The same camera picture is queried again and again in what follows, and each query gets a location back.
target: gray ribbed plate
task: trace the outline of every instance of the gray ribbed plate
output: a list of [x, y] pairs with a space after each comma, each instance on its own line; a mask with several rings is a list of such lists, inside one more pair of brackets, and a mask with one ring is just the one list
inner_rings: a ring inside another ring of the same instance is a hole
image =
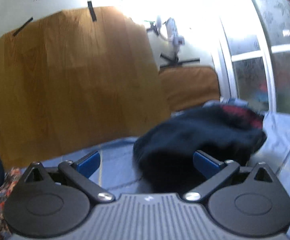
[[[28, 239], [13, 235], [12, 240]], [[123, 194], [98, 205], [77, 230], [53, 240], [243, 240], [215, 225], [200, 204], [177, 194]], [[285, 235], [264, 238], [287, 240]]]

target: black tape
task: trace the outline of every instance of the black tape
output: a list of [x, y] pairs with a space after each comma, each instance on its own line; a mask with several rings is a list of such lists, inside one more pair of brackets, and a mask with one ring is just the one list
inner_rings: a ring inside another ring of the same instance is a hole
[[95, 15], [95, 12], [93, 9], [92, 1], [87, 1], [87, 6], [89, 8], [89, 12], [91, 13], [91, 17], [92, 17], [93, 22], [96, 22], [97, 19], [96, 19], [96, 15]]
[[33, 20], [33, 17], [31, 17], [26, 23], [24, 23], [20, 28], [18, 28], [14, 33], [13, 36], [15, 37], [24, 27], [29, 24]]

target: wood panel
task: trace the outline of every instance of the wood panel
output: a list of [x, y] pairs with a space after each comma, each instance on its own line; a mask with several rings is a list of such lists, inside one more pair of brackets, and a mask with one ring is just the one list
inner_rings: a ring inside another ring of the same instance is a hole
[[126, 136], [170, 111], [143, 26], [66, 10], [0, 38], [0, 157], [27, 166]]

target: silver screw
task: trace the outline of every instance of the silver screw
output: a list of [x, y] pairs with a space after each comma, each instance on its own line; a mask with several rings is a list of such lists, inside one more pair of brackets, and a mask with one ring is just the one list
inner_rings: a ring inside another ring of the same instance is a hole
[[111, 201], [114, 196], [110, 193], [107, 192], [101, 192], [97, 195], [97, 197], [101, 200], [101, 201]]
[[187, 192], [184, 198], [188, 201], [197, 201], [200, 200], [201, 195], [198, 192]]

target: multicolored fabric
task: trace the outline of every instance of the multicolored fabric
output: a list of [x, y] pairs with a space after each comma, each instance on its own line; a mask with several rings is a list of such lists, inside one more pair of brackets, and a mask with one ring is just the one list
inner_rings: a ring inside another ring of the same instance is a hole
[[20, 179], [22, 173], [20, 169], [11, 169], [6, 173], [4, 183], [0, 187], [0, 240], [7, 239], [11, 236], [11, 233], [7, 227], [7, 224], [3, 218], [3, 207], [7, 198], [11, 195], [11, 192]]

